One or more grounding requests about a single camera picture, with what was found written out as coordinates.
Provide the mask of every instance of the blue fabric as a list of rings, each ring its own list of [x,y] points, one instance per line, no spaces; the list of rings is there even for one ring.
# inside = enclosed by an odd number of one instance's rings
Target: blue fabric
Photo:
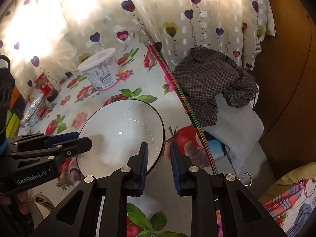
[[[214,160],[219,160],[225,157],[224,145],[217,139],[207,141],[207,144],[210,148],[211,154]]]
[[[5,151],[7,146],[8,146],[8,140],[7,140],[7,137],[6,137],[4,143],[0,146],[0,155]]]

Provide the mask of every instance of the plaid shirt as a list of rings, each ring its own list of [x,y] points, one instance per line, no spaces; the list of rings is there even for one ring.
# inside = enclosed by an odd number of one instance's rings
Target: plaid shirt
[[[202,127],[216,124],[217,94],[223,92],[228,105],[242,108],[259,92],[255,79],[231,58],[202,46],[191,49],[173,75]]]

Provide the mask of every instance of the floral tablecloth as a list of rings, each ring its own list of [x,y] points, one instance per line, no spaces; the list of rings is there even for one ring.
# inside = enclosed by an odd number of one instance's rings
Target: floral tablecloth
[[[214,161],[205,146],[205,138],[200,128],[196,131],[192,110],[154,47],[147,48],[135,38],[125,50],[116,53],[116,61],[119,65],[119,81],[103,92],[97,91],[80,72],[66,72],[67,77],[56,87],[59,92],[56,100],[39,122],[33,127],[21,128],[19,135],[80,132],[89,117],[111,102],[132,98],[150,103],[164,122],[166,148],[160,162],[147,176],[144,195],[128,198],[127,213],[131,218],[139,218],[138,222],[150,219],[151,228],[148,229],[145,223],[136,225],[127,217],[127,236],[136,237],[140,232],[144,237],[153,233],[156,236],[189,236],[191,197],[179,197],[176,193],[169,149],[171,141],[176,141],[181,153],[190,156],[193,164],[212,165],[216,172]],[[31,100],[39,94],[39,90],[35,89]],[[56,206],[83,180],[76,160],[72,158],[68,158],[61,166],[60,173],[58,179],[30,190],[31,195],[45,194]]]

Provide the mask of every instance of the gray towel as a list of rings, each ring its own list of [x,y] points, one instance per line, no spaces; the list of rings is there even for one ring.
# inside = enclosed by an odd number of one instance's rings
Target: gray towel
[[[203,130],[225,144],[228,159],[236,174],[263,133],[263,123],[248,104],[243,108],[227,105],[223,94],[215,96],[217,103],[217,122]]]

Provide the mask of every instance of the blue gripper pad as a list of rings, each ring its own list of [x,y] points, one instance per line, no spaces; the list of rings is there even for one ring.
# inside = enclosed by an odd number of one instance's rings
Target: blue gripper pad
[[[148,165],[148,144],[146,144],[143,163],[140,171],[140,186],[139,190],[143,194],[145,190],[145,182],[146,182],[146,175],[147,175],[147,165]]]
[[[178,195],[180,195],[180,172],[179,172],[179,166],[176,160],[176,156],[174,153],[173,146],[170,145],[170,159],[171,159],[171,167],[172,167],[172,173],[173,173],[173,179],[174,179],[174,185],[176,187]]]
[[[64,141],[71,141],[71,140],[78,139],[78,138],[79,138],[78,132],[60,134],[60,135],[50,137],[46,141],[45,146],[46,146],[46,148],[53,148],[53,145],[56,143],[60,143],[60,142],[64,142]]]

